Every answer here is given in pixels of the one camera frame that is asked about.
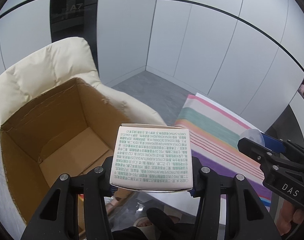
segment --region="cardboard box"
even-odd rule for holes
[[[26,223],[62,173],[85,174],[113,155],[129,119],[95,88],[73,78],[15,112],[0,143],[10,194]]]
[[[160,193],[192,189],[189,130],[123,123],[116,139],[110,184]]]

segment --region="gray floor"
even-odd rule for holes
[[[143,71],[113,87],[156,110],[167,125],[173,125],[189,91],[148,71]]]

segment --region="small white box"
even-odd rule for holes
[[[117,134],[110,184],[149,192],[192,189],[189,130],[122,124]]]

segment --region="human hand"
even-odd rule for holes
[[[282,236],[291,230],[291,221],[296,224],[301,224],[303,220],[304,211],[301,209],[295,210],[295,207],[290,202],[284,200],[279,212],[279,217],[276,221],[276,227]]]

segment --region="striped cloth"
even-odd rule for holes
[[[200,95],[189,95],[175,126],[190,130],[192,155],[220,175],[243,174],[269,210],[271,191],[262,185],[259,164],[237,149],[239,136],[253,125],[218,103]]]

